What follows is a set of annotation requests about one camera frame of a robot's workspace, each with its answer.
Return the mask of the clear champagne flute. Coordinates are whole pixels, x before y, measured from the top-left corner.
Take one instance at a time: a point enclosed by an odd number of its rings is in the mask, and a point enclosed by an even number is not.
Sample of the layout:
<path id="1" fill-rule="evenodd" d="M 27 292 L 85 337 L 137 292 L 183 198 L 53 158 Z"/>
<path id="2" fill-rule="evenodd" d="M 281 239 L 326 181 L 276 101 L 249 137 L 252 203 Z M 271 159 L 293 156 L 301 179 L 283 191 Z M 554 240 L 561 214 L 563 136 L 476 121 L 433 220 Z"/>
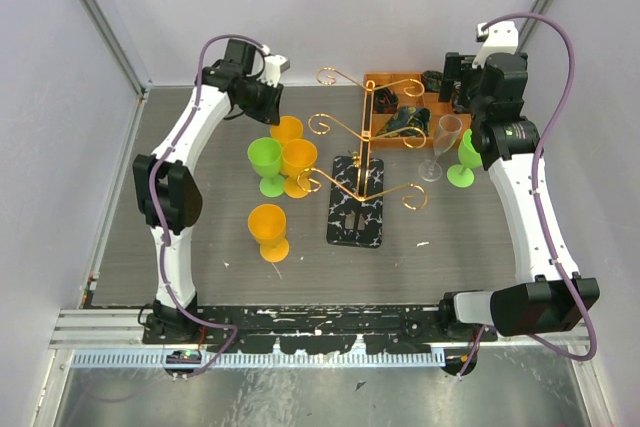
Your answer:
<path id="1" fill-rule="evenodd" d="M 422 180 L 436 182 L 440 179 L 442 168 L 438 163 L 439 157 L 452 148 L 462 126 L 462 121 L 456 115 L 444 115 L 439 119 L 432 142 L 431 157 L 423 161 L 418 168 Z"/>

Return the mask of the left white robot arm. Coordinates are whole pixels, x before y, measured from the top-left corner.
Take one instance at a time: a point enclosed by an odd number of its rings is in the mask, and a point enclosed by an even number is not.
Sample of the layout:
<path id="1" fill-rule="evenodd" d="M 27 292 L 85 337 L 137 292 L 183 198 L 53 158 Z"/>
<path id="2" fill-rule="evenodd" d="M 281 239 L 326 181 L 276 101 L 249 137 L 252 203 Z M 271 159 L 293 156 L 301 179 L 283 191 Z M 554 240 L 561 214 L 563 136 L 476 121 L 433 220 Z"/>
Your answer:
<path id="1" fill-rule="evenodd" d="M 167 137 L 133 161 L 137 207 L 154 239 L 158 271 L 145 326 L 178 343 L 191 342 L 204 326 L 196 315 L 191 266 L 193 228 L 203 208 L 194 179 L 202 151 L 233 108 L 266 125 L 280 120 L 280 79 L 289 61 L 279 54 L 260 57 L 258 73 L 251 54 L 227 54 L 211 66 L 201 65 L 189 102 Z"/>

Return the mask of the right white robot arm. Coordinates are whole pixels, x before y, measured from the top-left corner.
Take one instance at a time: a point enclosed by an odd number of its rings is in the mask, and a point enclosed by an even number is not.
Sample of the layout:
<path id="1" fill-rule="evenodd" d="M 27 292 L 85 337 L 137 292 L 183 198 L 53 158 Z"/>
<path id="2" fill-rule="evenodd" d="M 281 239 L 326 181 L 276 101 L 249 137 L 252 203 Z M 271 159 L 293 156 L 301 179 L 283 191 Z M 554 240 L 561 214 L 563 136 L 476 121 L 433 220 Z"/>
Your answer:
<path id="1" fill-rule="evenodd" d="M 448 292 L 438 326 L 459 341 L 474 325 L 503 336 L 572 330 L 600 297 L 596 279 L 581 275 L 560 232 L 534 157 L 540 135 L 522 115 L 528 80 L 524 54 L 494 53 L 481 67 L 457 52 L 445 56 L 439 98 L 471 115 L 471 140 L 502 203 L 516 266 L 515 285 L 495 291 Z"/>

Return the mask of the gold wine glass rack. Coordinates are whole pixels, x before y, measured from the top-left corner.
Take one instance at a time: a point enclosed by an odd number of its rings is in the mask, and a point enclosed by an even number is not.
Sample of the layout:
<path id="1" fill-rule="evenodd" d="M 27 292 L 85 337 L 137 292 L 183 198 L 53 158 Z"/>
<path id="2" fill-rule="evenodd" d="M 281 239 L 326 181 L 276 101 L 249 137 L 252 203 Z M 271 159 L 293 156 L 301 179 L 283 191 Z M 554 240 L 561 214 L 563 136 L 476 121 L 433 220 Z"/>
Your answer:
<path id="1" fill-rule="evenodd" d="M 332 163 L 332 172 L 310 168 L 310 193 L 320 190 L 323 179 L 330 183 L 329 210 L 326 240 L 330 245 L 360 248 L 378 248 L 382 245 L 384 197 L 398 191 L 405 194 L 402 205 L 410 211 L 423 209 L 428 202 L 425 189 L 416 183 L 405 183 L 386 189 L 384 187 L 384 162 L 372 156 L 370 111 L 366 101 L 374 100 L 379 90 L 375 83 L 360 82 L 334 67 L 324 67 L 316 80 L 325 86 L 345 79 L 364 92 L 361 127 L 354 130 L 337 118 L 326 113 L 317 113 L 308 120 L 308 127 L 316 135 L 326 135 L 332 126 L 339 126 L 359 141 L 359 149 L 348 156 L 337 156 Z"/>

